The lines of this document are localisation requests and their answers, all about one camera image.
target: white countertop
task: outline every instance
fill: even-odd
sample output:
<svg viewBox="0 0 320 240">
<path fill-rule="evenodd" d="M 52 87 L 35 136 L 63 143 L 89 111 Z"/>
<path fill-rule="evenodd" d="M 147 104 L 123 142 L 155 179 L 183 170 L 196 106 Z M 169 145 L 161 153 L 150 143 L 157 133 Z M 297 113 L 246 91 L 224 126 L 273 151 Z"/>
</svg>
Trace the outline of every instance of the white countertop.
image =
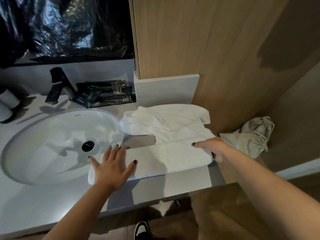
<svg viewBox="0 0 320 240">
<path fill-rule="evenodd" d="M 66 95 L 59 103 L 45 103 L 45 96 L 34 96 L 32 103 L 21 109 L 16 119 L 0 124 L 0 150 L 20 130 L 48 115 L 68 109 L 82 108 L 71 103 Z M 99 109 L 116 115 L 119 119 L 125 111 L 136 110 L 136 104 L 121 104 Z M 153 145 L 154 137 L 128 136 L 123 141 L 130 148 Z M 209 166 L 166 175 L 126 182 L 110 196 L 101 214 L 108 215 L 131 210 L 134 207 L 153 205 L 156 200 L 177 198 L 191 191 L 225 184 L 216 163 Z M 89 189 L 87 175 L 52 185 L 25 185 L 8 178 L 0 170 L 0 239 L 44 230 L 58 222 Z"/>
</svg>

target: black faucet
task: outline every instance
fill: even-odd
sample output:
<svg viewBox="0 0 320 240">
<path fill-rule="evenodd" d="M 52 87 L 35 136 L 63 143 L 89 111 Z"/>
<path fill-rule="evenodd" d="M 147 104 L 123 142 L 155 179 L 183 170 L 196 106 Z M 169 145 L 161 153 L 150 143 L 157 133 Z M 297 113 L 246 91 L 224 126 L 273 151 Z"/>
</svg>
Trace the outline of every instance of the black faucet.
<svg viewBox="0 0 320 240">
<path fill-rule="evenodd" d="M 68 95 L 69 100 L 75 96 L 76 91 L 68 80 L 66 74 L 62 70 L 61 67 L 55 67 L 50 70 L 52 77 L 52 87 L 51 90 L 45 100 L 48 104 L 57 104 L 58 98 L 61 94 L 62 89 Z"/>
</svg>

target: floor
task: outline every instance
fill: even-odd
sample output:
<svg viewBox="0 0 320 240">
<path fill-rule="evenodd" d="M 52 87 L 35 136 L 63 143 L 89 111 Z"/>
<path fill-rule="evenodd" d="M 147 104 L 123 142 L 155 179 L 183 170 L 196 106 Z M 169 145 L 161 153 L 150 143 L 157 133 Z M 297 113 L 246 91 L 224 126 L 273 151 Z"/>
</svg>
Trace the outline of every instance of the floor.
<svg viewBox="0 0 320 240">
<path fill-rule="evenodd" d="M 173 204 L 164 217 L 155 209 L 156 215 L 148 213 L 143 216 L 147 220 L 156 216 L 156 219 L 149 221 L 155 237 L 167 240 L 280 239 L 254 210 L 237 183 L 193 192 L 190 198 L 183 200 L 180 213 L 172 214 L 176 207 Z M 129 222 L 140 220 L 142 219 L 139 218 L 138 211 L 124 213 L 112 221 L 109 218 L 101 218 L 94 228 L 95 234 L 89 239 L 132 240 L 135 224 L 130 225 Z M 19 239 L 40 240 L 43 236 L 44 234 L 36 234 Z"/>
</svg>

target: shoe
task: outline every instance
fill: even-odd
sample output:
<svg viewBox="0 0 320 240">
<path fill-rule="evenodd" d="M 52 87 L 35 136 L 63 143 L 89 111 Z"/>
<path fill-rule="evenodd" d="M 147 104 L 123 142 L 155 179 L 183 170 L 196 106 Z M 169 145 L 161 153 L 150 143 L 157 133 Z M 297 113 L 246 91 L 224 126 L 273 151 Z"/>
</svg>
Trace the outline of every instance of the shoe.
<svg viewBox="0 0 320 240">
<path fill-rule="evenodd" d="M 139 222 L 134 230 L 134 240 L 142 239 L 152 239 L 149 224 L 146 221 Z"/>
</svg>

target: white sink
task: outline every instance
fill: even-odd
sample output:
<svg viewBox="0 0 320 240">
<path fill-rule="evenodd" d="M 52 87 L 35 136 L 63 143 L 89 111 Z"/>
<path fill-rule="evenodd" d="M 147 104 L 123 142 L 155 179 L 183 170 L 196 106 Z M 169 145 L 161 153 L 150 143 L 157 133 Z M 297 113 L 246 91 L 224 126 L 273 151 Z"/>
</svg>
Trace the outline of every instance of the white sink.
<svg viewBox="0 0 320 240">
<path fill-rule="evenodd" d="M 118 118 L 109 112 L 67 110 L 19 131 L 2 152 L 1 168 L 19 183 L 61 183 L 88 174 L 88 156 L 98 159 L 123 138 Z"/>
</svg>

